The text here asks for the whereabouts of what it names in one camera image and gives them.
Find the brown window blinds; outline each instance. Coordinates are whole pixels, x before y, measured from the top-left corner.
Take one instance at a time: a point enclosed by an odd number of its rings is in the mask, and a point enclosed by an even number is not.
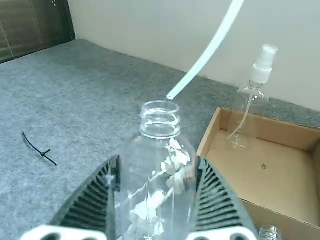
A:
[[[74,38],[67,0],[0,0],[0,63]]]

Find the plastic tubing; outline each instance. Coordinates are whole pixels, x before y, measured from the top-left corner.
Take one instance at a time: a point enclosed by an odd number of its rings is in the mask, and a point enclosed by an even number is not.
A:
[[[204,68],[213,54],[216,52],[221,42],[225,39],[227,33],[229,32],[232,24],[240,12],[240,9],[245,0],[233,0],[228,12],[224,16],[224,19],[212,38],[211,42],[201,55],[201,57],[196,61],[190,71],[178,82],[178,84],[168,93],[167,99],[173,100],[185,87],[195,78],[195,76]]]

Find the small glass jar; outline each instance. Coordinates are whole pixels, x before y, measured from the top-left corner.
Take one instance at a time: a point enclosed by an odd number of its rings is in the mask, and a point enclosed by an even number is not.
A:
[[[194,224],[196,151],[181,134],[179,106],[142,106],[139,133],[120,154],[123,240],[185,240]]]
[[[259,231],[260,240],[283,240],[282,233],[276,226],[264,225]]]

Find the table surface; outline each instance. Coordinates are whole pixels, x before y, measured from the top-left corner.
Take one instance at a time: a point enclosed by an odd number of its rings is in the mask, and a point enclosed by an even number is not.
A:
[[[0,239],[46,224],[139,129],[140,107],[164,100],[184,73],[74,40],[0,65]],[[175,100],[197,148],[236,88],[197,77]],[[320,112],[271,99],[266,115],[320,127]],[[24,142],[22,131],[55,167]]]

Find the white spray nozzle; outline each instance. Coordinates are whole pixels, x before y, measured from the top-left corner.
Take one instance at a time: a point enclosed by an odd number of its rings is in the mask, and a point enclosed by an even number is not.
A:
[[[258,84],[268,82],[275,56],[278,52],[276,46],[265,44],[262,46],[256,63],[252,67],[250,80]]]
[[[276,46],[269,44],[263,45],[256,60],[256,66],[258,68],[271,69],[277,52],[278,48]]]

